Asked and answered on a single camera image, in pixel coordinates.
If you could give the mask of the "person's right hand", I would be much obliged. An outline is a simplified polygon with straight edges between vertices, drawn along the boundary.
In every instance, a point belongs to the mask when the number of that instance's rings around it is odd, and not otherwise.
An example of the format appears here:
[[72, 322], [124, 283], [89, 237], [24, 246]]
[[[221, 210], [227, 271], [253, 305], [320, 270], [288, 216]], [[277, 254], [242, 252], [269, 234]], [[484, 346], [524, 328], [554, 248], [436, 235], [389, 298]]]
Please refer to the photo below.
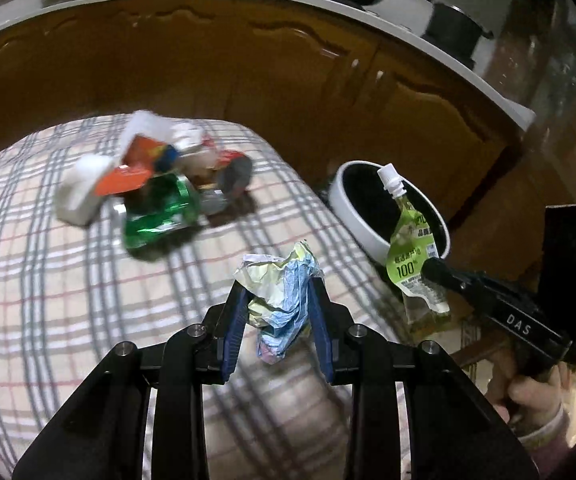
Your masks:
[[488, 360], [493, 372], [486, 399], [504, 422], [518, 434], [530, 434], [556, 419], [571, 384], [566, 363], [559, 362], [545, 379], [536, 380], [517, 372], [515, 356], [508, 348], [497, 350]]

